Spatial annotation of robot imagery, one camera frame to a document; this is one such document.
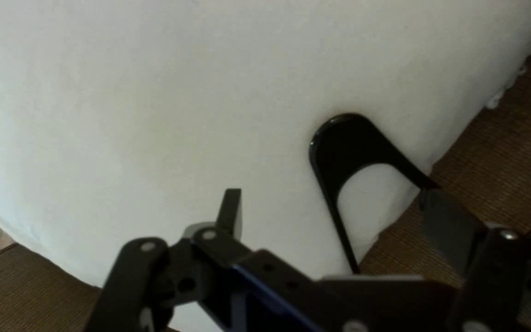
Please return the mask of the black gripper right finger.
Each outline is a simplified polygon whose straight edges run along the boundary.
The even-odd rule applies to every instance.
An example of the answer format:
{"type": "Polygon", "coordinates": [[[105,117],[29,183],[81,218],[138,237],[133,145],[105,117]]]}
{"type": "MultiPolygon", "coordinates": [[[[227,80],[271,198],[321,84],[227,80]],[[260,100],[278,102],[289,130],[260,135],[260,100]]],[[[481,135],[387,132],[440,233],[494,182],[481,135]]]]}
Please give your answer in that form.
{"type": "Polygon", "coordinates": [[[490,228],[442,191],[422,194],[422,229],[463,279],[448,327],[455,332],[516,332],[527,268],[527,242],[490,228]]]}

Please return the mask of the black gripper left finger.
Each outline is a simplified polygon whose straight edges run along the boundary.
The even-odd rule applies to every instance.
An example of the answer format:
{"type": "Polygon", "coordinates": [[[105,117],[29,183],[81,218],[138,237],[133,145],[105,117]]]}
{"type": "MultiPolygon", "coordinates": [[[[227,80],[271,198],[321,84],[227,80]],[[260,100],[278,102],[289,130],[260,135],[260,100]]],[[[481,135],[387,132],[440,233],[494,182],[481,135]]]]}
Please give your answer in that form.
{"type": "Polygon", "coordinates": [[[217,218],[188,228],[175,246],[136,239],[118,253],[85,332],[168,332],[175,309],[197,303],[223,332],[260,332],[260,303],[234,265],[249,255],[234,229],[241,191],[217,218]]]}

